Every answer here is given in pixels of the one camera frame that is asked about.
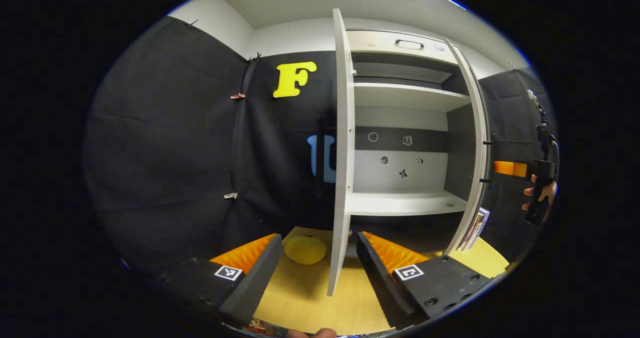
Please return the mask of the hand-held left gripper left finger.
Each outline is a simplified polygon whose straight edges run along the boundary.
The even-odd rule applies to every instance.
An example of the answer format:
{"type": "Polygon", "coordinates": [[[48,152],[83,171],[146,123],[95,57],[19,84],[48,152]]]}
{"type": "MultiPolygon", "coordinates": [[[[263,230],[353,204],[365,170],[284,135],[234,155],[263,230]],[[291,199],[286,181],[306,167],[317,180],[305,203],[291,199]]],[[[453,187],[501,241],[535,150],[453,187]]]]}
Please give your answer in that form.
{"type": "Polygon", "coordinates": [[[160,272],[155,287],[200,318],[248,326],[283,254],[270,234],[215,258],[190,258],[160,272]]]}

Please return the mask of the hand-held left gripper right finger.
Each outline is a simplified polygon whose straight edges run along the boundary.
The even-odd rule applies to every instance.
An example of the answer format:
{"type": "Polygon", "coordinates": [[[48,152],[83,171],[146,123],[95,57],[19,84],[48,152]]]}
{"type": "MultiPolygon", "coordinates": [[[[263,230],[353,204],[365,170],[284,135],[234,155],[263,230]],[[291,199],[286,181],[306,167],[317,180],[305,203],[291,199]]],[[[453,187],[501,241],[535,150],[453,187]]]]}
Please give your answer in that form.
{"type": "Polygon", "coordinates": [[[427,258],[371,233],[358,233],[356,253],[389,326],[398,331],[443,315],[490,282],[450,256],[427,258]]]}

